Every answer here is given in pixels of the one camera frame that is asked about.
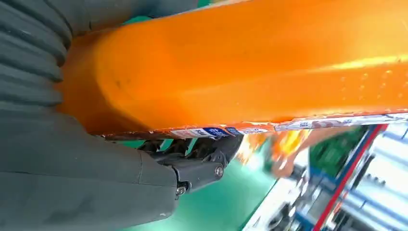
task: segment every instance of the metal bolt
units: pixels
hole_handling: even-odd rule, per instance
[[[176,196],[181,196],[181,195],[183,195],[185,192],[186,192],[186,187],[178,187],[177,189],[176,189]]]
[[[217,177],[222,177],[224,175],[224,168],[222,166],[217,166],[215,169],[215,175]]]

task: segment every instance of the sticker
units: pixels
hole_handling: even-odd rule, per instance
[[[227,130],[229,133],[231,133],[234,136],[240,136],[241,135],[241,133],[234,127],[228,127],[228,128],[225,128],[225,130]]]
[[[241,128],[239,130],[241,134],[255,134],[255,133],[264,133],[264,132],[269,132],[268,129],[264,128]]]
[[[170,132],[180,138],[194,138],[194,136],[187,130],[173,130]]]
[[[226,133],[224,130],[220,128],[204,128],[204,130],[216,137],[229,136],[228,133]]]
[[[332,128],[342,126],[389,124],[408,121],[408,113],[382,114],[382,115],[362,115],[339,118],[322,118],[292,121],[275,126],[276,131]]]
[[[213,135],[211,135],[210,133],[208,133],[202,128],[188,129],[188,131],[192,133],[194,137],[213,137]]]

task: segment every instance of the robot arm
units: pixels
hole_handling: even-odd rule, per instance
[[[0,1],[0,230],[112,231],[173,212],[177,167],[92,137],[53,110],[73,37],[134,14],[187,10],[151,2]]]

